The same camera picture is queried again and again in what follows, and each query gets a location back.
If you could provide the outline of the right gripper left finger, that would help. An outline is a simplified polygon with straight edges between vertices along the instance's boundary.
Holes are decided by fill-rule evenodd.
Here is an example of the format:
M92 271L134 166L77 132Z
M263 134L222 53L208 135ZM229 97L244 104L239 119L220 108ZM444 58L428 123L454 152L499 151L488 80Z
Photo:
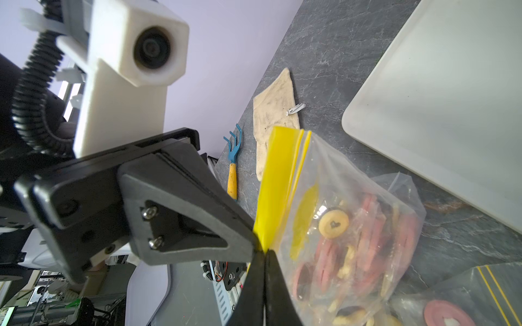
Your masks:
M227 325L261 326L265 313L265 254L258 251L250 264L239 302Z

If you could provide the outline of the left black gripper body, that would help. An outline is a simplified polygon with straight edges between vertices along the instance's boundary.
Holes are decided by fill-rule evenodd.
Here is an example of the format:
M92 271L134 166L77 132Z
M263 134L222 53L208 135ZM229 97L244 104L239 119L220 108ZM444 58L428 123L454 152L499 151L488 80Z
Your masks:
M130 230L118 185L121 165L178 141L200 148L198 131L180 128L83 158L21 175L14 184L31 222L72 283L129 241Z

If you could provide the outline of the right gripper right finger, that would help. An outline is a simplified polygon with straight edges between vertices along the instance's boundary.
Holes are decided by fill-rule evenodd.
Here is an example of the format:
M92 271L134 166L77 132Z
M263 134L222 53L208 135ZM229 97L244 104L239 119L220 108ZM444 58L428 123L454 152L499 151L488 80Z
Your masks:
M303 326L273 250L265 258L265 325Z

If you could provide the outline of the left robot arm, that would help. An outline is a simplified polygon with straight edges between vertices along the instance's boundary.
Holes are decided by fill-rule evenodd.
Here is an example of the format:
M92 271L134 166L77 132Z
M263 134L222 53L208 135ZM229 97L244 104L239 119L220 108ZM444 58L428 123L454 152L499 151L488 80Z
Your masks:
M251 262L253 219L199 156L197 131L163 132L167 89L183 76L189 25L156 1L95 1L82 43L64 1L23 15L38 32L14 84L20 140L58 164L23 168L14 191L70 281L128 244L153 265ZM86 87L72 137L48 123L48 87L64 55Z

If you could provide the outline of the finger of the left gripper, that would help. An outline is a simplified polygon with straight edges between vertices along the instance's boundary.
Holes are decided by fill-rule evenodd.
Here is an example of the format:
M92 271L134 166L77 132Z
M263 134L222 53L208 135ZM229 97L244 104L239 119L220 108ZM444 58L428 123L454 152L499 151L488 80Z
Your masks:
M150 266L251 262L254 220L213 176L197 150L176 142L118 169L130 248Z

